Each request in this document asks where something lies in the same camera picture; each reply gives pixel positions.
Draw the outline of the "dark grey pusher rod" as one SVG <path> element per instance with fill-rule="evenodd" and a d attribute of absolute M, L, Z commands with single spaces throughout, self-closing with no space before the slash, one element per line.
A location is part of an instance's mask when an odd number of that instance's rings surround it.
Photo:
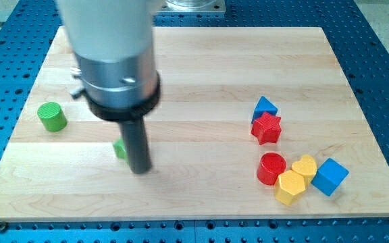
<path fill-rule="evenodd" d="M 125 145 L 130 170 L 144 174 L 152 168 L 149 143 L 143 118 L 118 124 Z"/>

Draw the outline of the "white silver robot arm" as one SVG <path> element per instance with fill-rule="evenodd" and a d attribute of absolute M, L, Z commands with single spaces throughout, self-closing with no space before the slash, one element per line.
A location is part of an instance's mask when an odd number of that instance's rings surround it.
<path fill-rule="evenodd" d="M 152 167 L 143 117 L 158 104 L 161 85 L 155 67 L 153 16 L 148 1 L 57 0 L 59 14 L 82 83 L 97 117 L 118 123 L 133 173 Z"/>

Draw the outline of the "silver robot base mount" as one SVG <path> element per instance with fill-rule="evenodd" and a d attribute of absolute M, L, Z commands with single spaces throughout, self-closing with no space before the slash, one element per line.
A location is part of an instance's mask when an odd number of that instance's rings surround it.
<path fill-rule="evenodd" d="M 164 0 L 159 1 L 158 14 L 225 14 L 225 0 Z"/>

